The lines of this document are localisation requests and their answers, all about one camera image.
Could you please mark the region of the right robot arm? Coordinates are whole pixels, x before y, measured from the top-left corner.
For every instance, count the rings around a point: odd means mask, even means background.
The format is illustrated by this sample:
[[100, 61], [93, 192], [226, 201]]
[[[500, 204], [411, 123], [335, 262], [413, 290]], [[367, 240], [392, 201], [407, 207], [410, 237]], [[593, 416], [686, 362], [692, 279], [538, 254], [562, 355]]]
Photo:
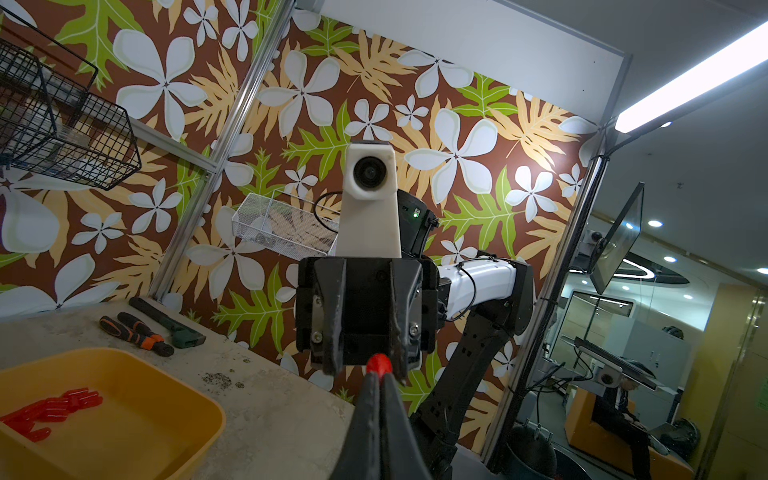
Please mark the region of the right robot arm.
[[[296, 345], [334, 376], [366, 369], [335, 479], [448, 479], [468, 407], [491, 360], [527, 328], [530, 265], [484, 252], [437, 266], [425, 253], [436, 215], [397, 195], [398, 258], [308, 257], [298, 267]], [[464, 317], [460, 341], [413, 413], [398, 384], [431, 353], [445, 323]]]

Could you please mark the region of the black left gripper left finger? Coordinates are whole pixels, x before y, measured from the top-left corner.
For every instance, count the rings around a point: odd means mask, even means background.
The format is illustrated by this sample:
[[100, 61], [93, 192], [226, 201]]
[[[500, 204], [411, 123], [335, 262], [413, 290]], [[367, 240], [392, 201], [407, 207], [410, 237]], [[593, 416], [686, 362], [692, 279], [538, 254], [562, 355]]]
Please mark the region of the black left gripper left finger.
[[368, 372], [331, 480], [381, 478], [381, 410], [381, 377]]

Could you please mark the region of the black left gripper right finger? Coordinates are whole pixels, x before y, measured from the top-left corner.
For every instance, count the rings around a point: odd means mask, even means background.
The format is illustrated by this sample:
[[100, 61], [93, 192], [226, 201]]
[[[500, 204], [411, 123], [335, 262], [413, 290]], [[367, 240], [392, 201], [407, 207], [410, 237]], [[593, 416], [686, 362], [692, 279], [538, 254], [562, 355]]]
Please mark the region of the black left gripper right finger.
[[379, 414], [381, 478], [431, 479], [391, 373], [380, 380]]

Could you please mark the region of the red screw protection sleeve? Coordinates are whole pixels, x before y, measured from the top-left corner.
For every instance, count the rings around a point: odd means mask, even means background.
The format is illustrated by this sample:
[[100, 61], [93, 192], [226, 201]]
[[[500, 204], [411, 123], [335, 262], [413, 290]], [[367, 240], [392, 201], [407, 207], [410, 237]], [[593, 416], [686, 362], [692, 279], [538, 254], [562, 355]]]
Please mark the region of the red screw protection sleeve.
[[376, 353], [368, 360], [366, 371], [377, 375], [379, 378], [383, 378], [386, 374], [390, 374], [393, 371], [393, 364], [387, 355]]

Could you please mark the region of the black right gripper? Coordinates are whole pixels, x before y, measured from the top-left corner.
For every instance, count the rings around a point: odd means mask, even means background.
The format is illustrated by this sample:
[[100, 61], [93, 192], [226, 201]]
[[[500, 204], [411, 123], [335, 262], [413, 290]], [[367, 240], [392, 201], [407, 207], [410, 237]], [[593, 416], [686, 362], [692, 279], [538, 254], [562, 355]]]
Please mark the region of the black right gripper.
[[330, 376], [383, 353], [403, 382], [435, 348], [439, 285], [428, 258], [305, 258], [298, 267], [296, 348]]

